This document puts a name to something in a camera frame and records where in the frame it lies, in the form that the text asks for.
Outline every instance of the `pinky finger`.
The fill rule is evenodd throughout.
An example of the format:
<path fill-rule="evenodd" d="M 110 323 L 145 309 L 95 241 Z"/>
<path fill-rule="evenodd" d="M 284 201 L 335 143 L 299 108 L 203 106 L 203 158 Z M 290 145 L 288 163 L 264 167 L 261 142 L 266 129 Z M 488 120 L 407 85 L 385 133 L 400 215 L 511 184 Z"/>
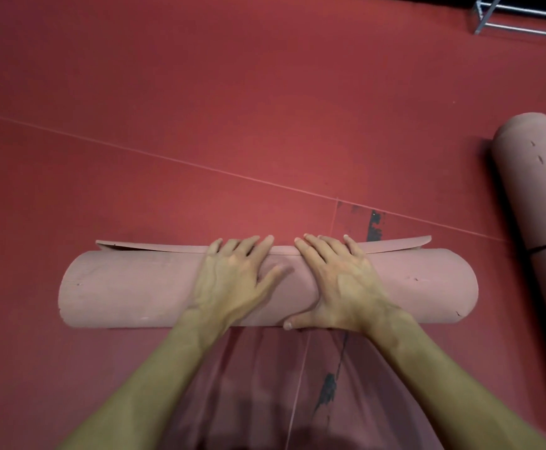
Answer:
<path fill-rule="evenodd" d="M 222 238 L 219 238 L 218 240 L 213 241 L 208 249 L 206 250 L 207 256 L 214 256 L 216 253 L 219 252 L 219 248 L 221 248 L 221 242 L 223 241 Z"/>
<path fill-rule="evenodd" d="M 350 249 L 350 252 L 352 253 L 352 256 L 355 257 L 364 257 L 365 253 L 362 249 L 360 249 L 358 243 L 356 243 L 352 238 L 350 238 L 347 235 L 344 235 L 344 241 L 346 242 L 346 245 L 348 245 L 348 248 Z"/>

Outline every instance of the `person's left hand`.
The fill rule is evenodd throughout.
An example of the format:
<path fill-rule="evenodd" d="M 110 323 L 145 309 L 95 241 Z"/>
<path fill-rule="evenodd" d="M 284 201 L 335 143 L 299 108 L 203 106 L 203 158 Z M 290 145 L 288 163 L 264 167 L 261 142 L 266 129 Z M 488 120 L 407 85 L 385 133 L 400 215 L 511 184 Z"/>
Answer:
<path fill-rule="evenodd" d="M 245 240 L 214 241 L 206 251 L 194 286 L 194 304 L 207 320 L 224 328 L 246 316 L 283 279 L 287 270 L 276 265 L 258 281 L 258 269 L 275 240 L 272 235 L 254 246 L 258 235 Z"/>

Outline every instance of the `metal rack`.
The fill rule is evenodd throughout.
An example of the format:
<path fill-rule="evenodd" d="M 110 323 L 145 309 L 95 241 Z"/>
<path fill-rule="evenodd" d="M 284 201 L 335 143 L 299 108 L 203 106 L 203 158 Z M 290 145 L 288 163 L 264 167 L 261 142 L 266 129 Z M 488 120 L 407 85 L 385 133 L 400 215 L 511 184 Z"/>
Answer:
<path fill-rule="evenodd" d="M 537 9 L 527 9 L 523 7 L 517 6 L 509 6 L 509 5 L 501 5 L 499 4 L 501 0 L 494 0 L 491 3 L 484 2 L 483 0 L 477 0 L 475 2 L 474 9 L 477 11 L 477 14 L 479 15 L 479 25 L 475 29 L 476 35 L 479 35 L 481 32 L 481 29 L 483 27 L 493 27 L 493 28 L 500 28 L 503 30 L 511 30 L 511 31 L 517 31 L 517 32 L 524 32 L 524 33 L 533 33 L 536 35 L 544 35 L 546 36 L 546 30 L 536 30 L 532 28 L 523 28 L 523 27 L 515 27 L 511 25 L 504 25 L 500 23 L 490 23 L 488 22 L 489 17 L 494 13 L 496 9 L 502 9 L 504 11 L 510 11 L 511 13 L 519 13 L 519 14 L 528 14 L 528 15 L 534 15 L 537 17 L 546 17 L 546 11 L 538 11 Z"/>

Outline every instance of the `rolled mat with black strap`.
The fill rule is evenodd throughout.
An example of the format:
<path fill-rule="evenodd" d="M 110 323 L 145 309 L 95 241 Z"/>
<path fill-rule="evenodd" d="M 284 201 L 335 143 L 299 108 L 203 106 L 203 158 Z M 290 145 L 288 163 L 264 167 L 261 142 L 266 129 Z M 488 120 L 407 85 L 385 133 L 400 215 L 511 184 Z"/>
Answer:
<path fill-rule="evenodd" d="M 508 120 L 491 153 L 546 302 L 546 115 Z"/>

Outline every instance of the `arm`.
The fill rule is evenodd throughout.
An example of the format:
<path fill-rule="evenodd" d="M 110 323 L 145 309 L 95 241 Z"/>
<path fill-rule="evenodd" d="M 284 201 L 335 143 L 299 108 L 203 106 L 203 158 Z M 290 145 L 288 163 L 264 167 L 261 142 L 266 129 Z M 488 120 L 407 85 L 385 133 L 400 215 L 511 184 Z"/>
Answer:
<path fill-rule="evenodd" d="M 317 307 L 285 329 L 333 327 L 365 334 L 408 387 L 446 449 L 546 449 L 546 439 L 446 355 L 392 304 L 358 244 L 306 235 L 296 247 L 321 291 Z"/>
<path fill-rule="evenodd" d="M 260 282 L 258 269 L 273 245 L 268 236 L 212 243 L 183 312 L 163 343 L 61 449 L 156 448 L 175 406 L 202 358 L 236 320 L 260 303 L 282 279 L 274 267 Z"/>

